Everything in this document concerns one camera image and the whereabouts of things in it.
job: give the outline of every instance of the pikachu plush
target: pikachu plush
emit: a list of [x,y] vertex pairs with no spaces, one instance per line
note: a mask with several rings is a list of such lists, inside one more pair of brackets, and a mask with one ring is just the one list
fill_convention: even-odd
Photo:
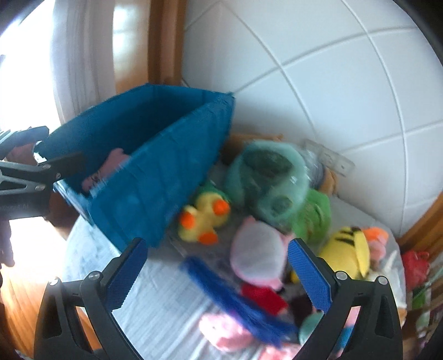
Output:
[[[319,254],[331,269],[344,271],[352,279],[364,278],[370,266],[370,253],[365,234],[359,227],[343,227],[331,236]],[[291,280],[299,279],[294,271]]]

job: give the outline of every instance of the teal plush toy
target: teal plush toy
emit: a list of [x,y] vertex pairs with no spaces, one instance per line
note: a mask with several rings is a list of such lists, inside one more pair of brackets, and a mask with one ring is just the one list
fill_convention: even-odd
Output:
[[[309,336],[311,336],[311,334],[314,332],[315,328],[319,324],[322,317],[323,317],[323,312],[315,312],[303,320],[302,326],[300,327],[299,331],[300,345],[303,346],[306,343],[306,341],[309,339]],[[351,337],[353,329],[354,329],[353,326],[349,326],[345,327],[342,330],[332,352],[340,353],[341,350],[346,347],[346,344],[348,343],[349,338]]]
[[295,146],[257,140],[230,166],[225,192],[234,206],[289,233],[304,205],[309,183],[305,161]]

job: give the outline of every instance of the window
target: window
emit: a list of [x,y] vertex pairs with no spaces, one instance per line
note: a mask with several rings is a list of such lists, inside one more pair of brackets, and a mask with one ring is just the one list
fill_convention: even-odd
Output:
[[0,37],[0,129],[60,126],[54,100],[50,44],[55,0],[42,2]]

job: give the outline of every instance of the blue tassel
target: blue tassel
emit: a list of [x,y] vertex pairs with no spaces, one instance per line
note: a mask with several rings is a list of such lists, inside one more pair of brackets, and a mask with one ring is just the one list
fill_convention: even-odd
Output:
[[181,269],[205,292],[222,311],[232,316],[255,338],[278,348],[288,335],[298,329],[272,316],[249,299],[238,294],[197,257],[185,259]]

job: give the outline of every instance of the yellow duck plush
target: yellow duck plush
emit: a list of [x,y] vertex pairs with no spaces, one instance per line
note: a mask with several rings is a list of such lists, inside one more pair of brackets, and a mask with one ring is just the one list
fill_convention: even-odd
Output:
[[194,206],[183,208],[179,218],[179,237],[191,243],[213,245],[218,242],[214,228],[228,221],[231,206],[224,194],[216,188],[202,191]]
[[[370,265],[370,253],[365,234],[359,227],[343,227],[333,234],[319,254],[331,269],[346,272],[352,279],[364,278]],[[294,271],[292,282],[299,281]]]

